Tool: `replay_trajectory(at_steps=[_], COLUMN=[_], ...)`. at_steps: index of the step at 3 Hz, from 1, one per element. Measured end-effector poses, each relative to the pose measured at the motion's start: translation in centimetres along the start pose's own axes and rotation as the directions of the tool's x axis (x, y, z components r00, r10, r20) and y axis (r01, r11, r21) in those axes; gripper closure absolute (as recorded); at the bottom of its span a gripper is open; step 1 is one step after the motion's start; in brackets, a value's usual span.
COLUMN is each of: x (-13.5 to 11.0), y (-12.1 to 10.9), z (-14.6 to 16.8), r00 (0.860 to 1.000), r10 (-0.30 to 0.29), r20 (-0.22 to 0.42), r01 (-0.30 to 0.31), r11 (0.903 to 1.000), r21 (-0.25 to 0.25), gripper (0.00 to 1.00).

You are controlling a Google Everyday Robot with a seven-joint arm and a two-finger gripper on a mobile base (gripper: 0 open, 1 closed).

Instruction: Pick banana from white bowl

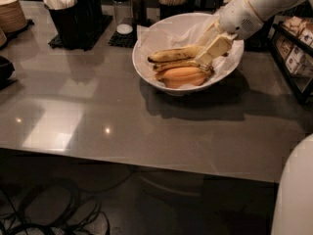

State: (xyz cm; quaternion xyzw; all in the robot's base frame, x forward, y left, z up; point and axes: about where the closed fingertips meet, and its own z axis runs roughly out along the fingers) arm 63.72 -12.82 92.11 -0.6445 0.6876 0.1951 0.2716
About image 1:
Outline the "white robot base shell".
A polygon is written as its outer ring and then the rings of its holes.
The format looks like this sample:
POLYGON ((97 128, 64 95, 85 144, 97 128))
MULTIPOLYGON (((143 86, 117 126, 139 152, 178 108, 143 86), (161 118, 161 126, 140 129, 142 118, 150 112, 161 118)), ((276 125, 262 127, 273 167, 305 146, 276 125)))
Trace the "white robot base shell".
POLYGON ((313 134, 293 149, 286 162, 271 235, 313 235, 313 134))

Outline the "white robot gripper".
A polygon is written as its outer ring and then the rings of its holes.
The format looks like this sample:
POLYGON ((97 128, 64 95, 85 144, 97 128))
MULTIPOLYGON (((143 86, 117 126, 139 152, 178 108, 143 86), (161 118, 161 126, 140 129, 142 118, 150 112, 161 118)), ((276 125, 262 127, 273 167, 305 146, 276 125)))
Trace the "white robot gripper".
POLYGON ((264 25, 259 9, 260 0, 231 0, 220 10, 219 20, 212 22, 197 40, 203 50, 195 61, 210 64, 232 48, 236 37, 246 40, 253 36, 264 25))

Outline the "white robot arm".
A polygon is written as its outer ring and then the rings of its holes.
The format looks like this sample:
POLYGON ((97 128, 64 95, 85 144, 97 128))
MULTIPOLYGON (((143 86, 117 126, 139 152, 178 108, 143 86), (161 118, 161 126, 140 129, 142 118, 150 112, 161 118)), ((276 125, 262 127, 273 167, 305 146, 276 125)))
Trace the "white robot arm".
POLYGON ((217 21, 211 23, 197 44, 203 49, 195 61, 201 65, 211 63, 225 54, 234 40, 246 40, 279 12, 293 8, 305 0, 231 0, 219 9, 217 21))

